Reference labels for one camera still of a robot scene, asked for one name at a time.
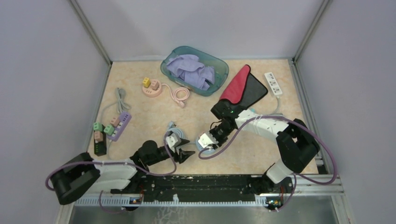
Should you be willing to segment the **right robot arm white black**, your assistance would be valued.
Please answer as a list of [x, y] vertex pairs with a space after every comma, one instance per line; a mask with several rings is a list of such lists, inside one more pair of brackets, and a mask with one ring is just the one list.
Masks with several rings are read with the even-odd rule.
[[209, 146], [213, 148], [229, 145], [228, 136], [234, 130], [251, 132], [277, 144], [281, 158], [263, 174], [263, 187], [268, 192], [276, 192], [287, 176], [301, 173], [320, 150], [305, 123], [299, 119], [259, 115], [226, 100], [217, 102], [211, 112], [221, 120], [220, 125], [208, 133]]

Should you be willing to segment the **white power strip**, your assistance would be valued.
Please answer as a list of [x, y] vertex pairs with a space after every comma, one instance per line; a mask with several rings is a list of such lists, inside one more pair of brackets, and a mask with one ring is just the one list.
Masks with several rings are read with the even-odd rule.
[[264, 74], [264, 77], [267, 80], [269, 88], [272, 91], [273, 95], [276, 97], [281, 96], [283, 94], [283, 91], [281, 90], [281, 87], [276, 80], [275, 75], [272, 72], [268, 72]]

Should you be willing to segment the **blue round power socket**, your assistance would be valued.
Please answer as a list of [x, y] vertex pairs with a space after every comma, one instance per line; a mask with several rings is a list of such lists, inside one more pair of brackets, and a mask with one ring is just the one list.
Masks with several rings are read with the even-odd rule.
[[217, 152], [217, 150], [215, 148], [199, 148], [198, 149], [199, 152], [203, 155], [203, 156], [210, 156], [213, 155]]

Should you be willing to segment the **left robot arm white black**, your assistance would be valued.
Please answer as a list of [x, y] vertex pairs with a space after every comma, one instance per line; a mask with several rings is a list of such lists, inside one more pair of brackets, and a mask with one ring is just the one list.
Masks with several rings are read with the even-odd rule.
[[181, 148], [186, 144], [189, 140], [172, 136], [161, 147], [148, 140], [131, 157], [119, 161], [95, 161], [88, 153], [81, 153], [54, 170], [45, 184], [55, 192], [61, 205], [75, 202], [86, 193], [137, 193], [143, 189], [150, 166], [167, 159], [181, 164], [194, 155], [194, 151]]

